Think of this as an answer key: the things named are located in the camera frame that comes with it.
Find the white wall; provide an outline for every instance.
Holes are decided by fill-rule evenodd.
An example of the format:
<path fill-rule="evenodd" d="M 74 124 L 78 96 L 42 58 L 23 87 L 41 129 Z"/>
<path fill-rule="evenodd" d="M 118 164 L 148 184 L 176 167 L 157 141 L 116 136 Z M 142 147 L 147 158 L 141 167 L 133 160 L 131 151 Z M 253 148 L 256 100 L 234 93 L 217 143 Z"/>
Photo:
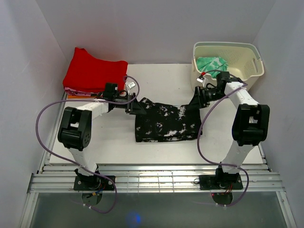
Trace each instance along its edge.
<path fill-rule="evenodd" d="M 0 227 L 14 228 L 43 154 L 35 120 L 61 98 L 67 61 L 35 0 L 1 0 L 0 31 Z M 44 141 L 56 109 L 42 120 Z"/>
<path fill-rule="evenodd" d="M 254 44 L 266 74 L 251 89 L 270 106 L 266 159 L 279 171 L 298 227 L 304 227 L 304 1 L 278 0 Z"/>
<path fill-rule="evenodd" d="M 275 0 L 37 0 L 60 47 L 130 63 L 190 63 L 198 41 L 251 43 Z"/>

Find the white table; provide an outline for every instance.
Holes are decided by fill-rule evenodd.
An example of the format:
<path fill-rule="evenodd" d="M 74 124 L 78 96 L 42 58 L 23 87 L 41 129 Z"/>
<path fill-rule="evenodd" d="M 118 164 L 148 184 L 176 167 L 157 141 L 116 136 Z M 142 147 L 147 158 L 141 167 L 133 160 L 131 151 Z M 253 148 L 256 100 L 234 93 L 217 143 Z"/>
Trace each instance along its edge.
<path fill-rule="evenodd" d="M 193 97 L 190 86 L 190 64 L 136 64 L 128 66 L 128 75 L 141 87 L 140 101 L 147 97 L 153 102 L 184 105 Z M 77 107 L 85 103 L 69 102 Z M 209 108 L 201 109 L 201 118 Z M 236 109 L 229 99 L 221 102 L 207 119 L 201 137 L 201 150 L 212 161 L 222 161 L 232 143 L 231 127 Z M 135 116 L 115 109 L 96 118 L 92 124 L 92 139 L 87 147 L 97 164 L 206 164 L 200 157 L 196 140 L 180 142 L 135 142 Z M 53 151 L 73 159 L 71 153 L 56 139 Z M 51 164 L 67 162 L 51 156 Z M 262 164 L 258 147 L 246 157 L 244 164 Z"/>

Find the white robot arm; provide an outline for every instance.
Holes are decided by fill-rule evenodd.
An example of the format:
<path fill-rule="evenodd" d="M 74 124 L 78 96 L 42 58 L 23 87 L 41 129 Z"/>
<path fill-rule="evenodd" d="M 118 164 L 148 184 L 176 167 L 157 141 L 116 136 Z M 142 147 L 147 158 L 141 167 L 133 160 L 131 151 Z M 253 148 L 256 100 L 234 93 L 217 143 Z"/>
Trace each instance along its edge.
<path fill-rule="evenodd" d="M 74 160 L 91 172 L 99 173 L 98 166 L 94 158 L 86 151 L 86 147 L 91 140 L 92 121 L 117 108 L 125 109 L 128 114 L 145 114 L 145 110 L 140 106 L 136 100 L 135 93 L 128 94 L 127 91 L 118 91 L 117 84 L 107 83 L 105 90 L 100 94 L 102 96 L 96 99 L 96 102 L 85 104 L 77 108 L 66 107 L 64 109 L 57 138 L 59 142 L 63 143 L 74 157 Z M 91 190 L 100 185 L 101 178 L 86 172 L 81 167 L 75 170 L 77 180 L 81 183 L 82 189 L 77 190 Z"/>
<path fill-rule="evenodd" d="M 204 82 L 202 76 L 198 81 Z M 217 75 L 217 86 L 206 84 L 206 87 L 196 87 L 194 97 L 188 105 L 189 110 L 205 108 L 211 101 L 217 101 L 229 96 L 237 108 L 236 117 L 232 126 L 232 145 L 219 165 L 214 175 L 202 175 L 200 179 L 201 190 L 215 189 L 221 186 L 233 185 L 233 189 L 242 189 L 243 185 L 239 176 L 239 169 L 248 153 L 267 137 L 269 106 L 259 104 L 244 88 L 240 78 L 230 77 L 229 72 L 221 72 Z"/>

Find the white basket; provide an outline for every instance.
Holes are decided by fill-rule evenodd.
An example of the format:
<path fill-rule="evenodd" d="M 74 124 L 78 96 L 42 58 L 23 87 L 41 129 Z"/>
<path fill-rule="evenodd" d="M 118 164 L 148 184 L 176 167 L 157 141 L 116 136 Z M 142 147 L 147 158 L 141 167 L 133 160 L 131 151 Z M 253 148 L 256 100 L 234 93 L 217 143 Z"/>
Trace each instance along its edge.
<path fill-rule="evenodd" d="M 198 57 L 222 57 L 228 63 L 227 71 L 241 78 L 248 84 L 247 90 L 256 82 L 258 77 L 264 74 L 264 65 L 261 56 L 255 46 L 245 43 L 231 42 L 198 42 L 193 48 L 191 86 L 195 90 L 196 86 L 202 83 L 196 79 L 201 72 L 198 70 L 196 60 Z M 215 78 L 206 74 L 208 82 L 217 84 Z"/>

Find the mounting plate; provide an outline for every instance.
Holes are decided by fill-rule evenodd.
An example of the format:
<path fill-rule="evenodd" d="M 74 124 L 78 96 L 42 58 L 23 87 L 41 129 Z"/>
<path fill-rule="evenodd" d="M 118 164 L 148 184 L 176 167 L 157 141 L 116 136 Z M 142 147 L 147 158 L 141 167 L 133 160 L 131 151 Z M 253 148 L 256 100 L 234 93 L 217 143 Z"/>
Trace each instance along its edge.
<path fill-rule="evenodd" d="M 212 193 L 212 198 L 213 198 L 213 201 L 218 204 L 228 205 L 228 204 L 232 203 L 233 195 L 232 195 L 232 192 L 224 193 L 224 194 L 216 192 L 216 193 Z"/>
<path fill-rule="evenodd" d="M 106 177 L 110 178 L 115 183 L 115 178 L 116 178 L 115 176 L 106 176 Z M 104 186 L 103 191 L 113 191 L 114 190 L 114 186 L 112 184 L 109 184 L 109 181 L 107 179 L 100 178 L 100 180 Z M 73 189 L 75 191 L 94 191 L 93 189 L 88 188 L 84 183 L 82 183 L 78 176 L 75 177 Z"/>
<path fill-rule="evenodd" d="M 219 187 L 219 183 L 216 181 L 215 175 L 200 175 L 199 181 L 200 190 L 224 190 Z M 229 187 L 230 184 L 232 184 L 232 190 L 243 189 L 243 183 L 240 176 L 237 178 L 236 183 L 227 183 L 222 187 Z"/>
<path fill-rule="evenodd" d="M 92 196 L 91 193 L 82 193 L 81 194 L 82 202 L 85 204 L 89 204 L 91 206 L 97 205 L 101 201 L 102 197 L 103 197 L 102 192 L 100 192 L 94 196 Z"/>

